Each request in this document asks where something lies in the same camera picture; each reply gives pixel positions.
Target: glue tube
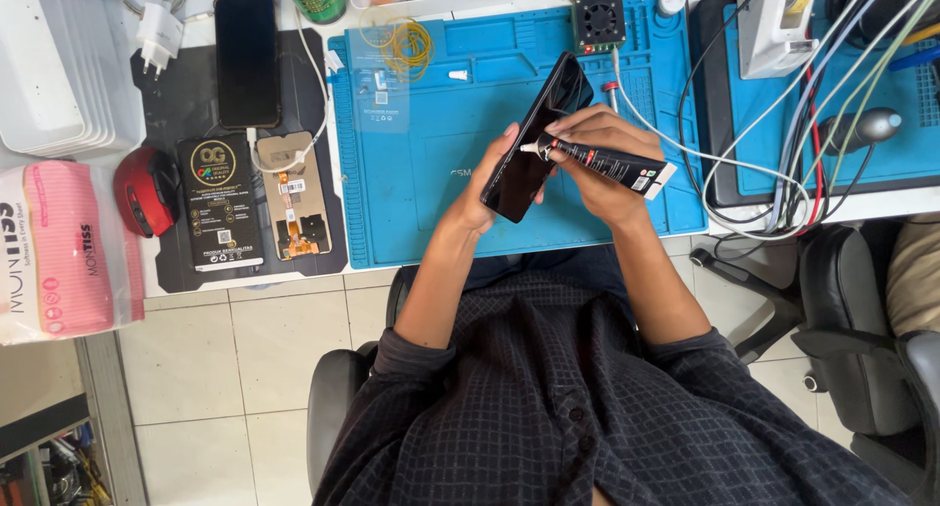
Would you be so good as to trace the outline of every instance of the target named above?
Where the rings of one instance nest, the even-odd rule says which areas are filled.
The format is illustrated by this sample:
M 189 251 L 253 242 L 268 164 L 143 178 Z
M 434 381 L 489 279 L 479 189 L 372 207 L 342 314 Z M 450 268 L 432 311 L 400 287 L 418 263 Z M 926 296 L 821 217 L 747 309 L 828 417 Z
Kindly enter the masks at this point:
M 637 192 L 647 200 L 656 198 L 665 182 L 676 171 L 673 163 L 627 152 L 569 143 L 548 134 L 539 136 L 537 142 L 519 147 L 521 152 L 535 153 L 545 161 L 549 161 L 548 152 L 552 149 L 567 153 L 574 161 Z

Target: plastic bag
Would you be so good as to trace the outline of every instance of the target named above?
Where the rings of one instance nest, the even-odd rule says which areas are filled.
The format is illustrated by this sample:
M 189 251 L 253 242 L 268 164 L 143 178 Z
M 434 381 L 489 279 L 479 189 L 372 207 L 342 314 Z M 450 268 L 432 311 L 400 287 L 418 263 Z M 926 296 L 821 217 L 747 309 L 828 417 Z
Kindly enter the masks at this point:
M 118 213 L 113 176 L 65 161 L 0 170 L 0 344 L 144 318 L 137 241 Z

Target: white bottle cap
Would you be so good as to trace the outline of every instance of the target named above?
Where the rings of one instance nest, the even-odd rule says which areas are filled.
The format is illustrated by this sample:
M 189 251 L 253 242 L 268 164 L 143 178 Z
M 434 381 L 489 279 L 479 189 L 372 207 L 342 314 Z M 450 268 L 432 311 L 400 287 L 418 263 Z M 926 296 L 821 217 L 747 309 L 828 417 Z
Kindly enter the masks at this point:
M 660 14 L 668 18 L 679 14 L 685 8 L 685 0 L 659 0 L 656 7 Z

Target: cooling fan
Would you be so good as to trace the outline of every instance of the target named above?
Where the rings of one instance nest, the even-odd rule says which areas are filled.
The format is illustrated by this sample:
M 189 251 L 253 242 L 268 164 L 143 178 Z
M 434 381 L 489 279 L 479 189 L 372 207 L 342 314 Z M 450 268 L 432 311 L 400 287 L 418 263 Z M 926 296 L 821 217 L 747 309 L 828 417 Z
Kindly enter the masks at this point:
M 607 53 L 626 42 L 623 0 L 574 0 L 571 8 L 578 55 Z

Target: red computer mouse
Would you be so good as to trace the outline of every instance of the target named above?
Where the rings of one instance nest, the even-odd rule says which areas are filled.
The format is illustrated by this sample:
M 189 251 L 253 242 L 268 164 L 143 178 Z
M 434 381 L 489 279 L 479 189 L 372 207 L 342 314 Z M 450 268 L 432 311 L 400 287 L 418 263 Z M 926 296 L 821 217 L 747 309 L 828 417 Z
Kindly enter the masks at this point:
M 150 238 L 160 236 L 180 217 L 180 172 L 169 155 L 141 147 L 117 166 L 115 200 L 124 225 Z

